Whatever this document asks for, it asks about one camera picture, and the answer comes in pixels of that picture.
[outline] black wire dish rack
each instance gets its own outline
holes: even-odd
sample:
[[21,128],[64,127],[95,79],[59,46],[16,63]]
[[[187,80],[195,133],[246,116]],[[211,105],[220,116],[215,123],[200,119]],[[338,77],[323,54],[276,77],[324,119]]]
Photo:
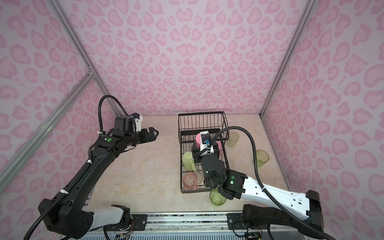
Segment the black wire dish rack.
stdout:
[[[202,113],[181,113],[179,114],[179,142],[180,142],[180,190],[181,193],[208,192],[211,188],[204,185],[204,178],[201,163],[195,164],[197,172],[188,171],[183,168],[182,158],[185,152],[192,152],[192,145],[196,135],[202,131],[208,131],[212,137],[220,130],[228,127],[227,118],[223,111],[202,112]],[[221,142],[222,151],[219,159],[225,162],[229,168],[227,154],[225,152],[225,141],[229,138],[229,131],[226,131],[217,139]],[[183,177],[186,173],[193,172],[197,178],[197,188],[187,190],[183,186]]]

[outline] green cup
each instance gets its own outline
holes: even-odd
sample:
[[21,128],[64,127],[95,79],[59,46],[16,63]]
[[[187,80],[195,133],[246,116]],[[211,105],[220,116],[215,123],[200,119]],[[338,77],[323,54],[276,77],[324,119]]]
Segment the green cup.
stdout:
[[225,200],[226,198],[223,197],[218,191],[217,189],[212,189],[211,192],[209,193],[209,199],[211,200],[211,202],[217,206],[220,206],[222,205],[223,203],[225,203]]
[[266,151],[257,150],[256,151],[256,159],[257,159],[257,168],[262,167],[266,162],[269,161],[269,155]]

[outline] pink wall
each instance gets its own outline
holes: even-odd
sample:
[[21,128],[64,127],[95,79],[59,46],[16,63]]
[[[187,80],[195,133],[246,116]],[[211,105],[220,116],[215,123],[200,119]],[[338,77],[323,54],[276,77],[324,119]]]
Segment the pink wall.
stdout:
[[0,172],[84,76],[44,0],[0,3]]
[[[101,97],[97,85],[91,82],[0,195],[1,239],[22,239],[40,215],[40,201],[51,199],[86,162],[88,147],[98,136],[97,106]],[[107,102],[102,112],[103,126],[108,131],[115,117]],[[48,240],[52,234],[42,223],[32,239]]]
[[322,0],[267,112],[293,190],[336,239],[384,238],[384,1]]
[[130,112],[258,113],[306,0],[63,0]]

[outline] beige marble tabletop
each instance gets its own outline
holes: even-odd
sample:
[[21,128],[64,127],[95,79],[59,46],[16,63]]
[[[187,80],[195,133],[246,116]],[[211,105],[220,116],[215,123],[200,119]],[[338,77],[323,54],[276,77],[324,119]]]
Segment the beige marble tabletop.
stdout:
[[[92,193],[87,210],[112,204],[127,206],[131,212],[241,211],[244,204],[260,205],[239,199],[214,205],[209,192],[182,194],[180,191],[180,144],[177,116],[146,116],[142,128],[160,132],[156,141],[138,145],[121,154],[103,173]],[[258,115],[227,115],[229,126],[248,130],[257,149],[265,150],[269,161],[259,169],[263,183],[286,189]],[[241,131],[237,145],[226,147],[231,169],[255,178],[252,148]]]

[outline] pink glass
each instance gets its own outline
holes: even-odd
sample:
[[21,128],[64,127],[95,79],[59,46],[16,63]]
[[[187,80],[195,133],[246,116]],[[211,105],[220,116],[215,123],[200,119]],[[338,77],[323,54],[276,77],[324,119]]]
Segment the pink glass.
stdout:
[[197,188],[197,178],[192,172],[188,172],[183,177],[183,185],[186,190],[195,190]]

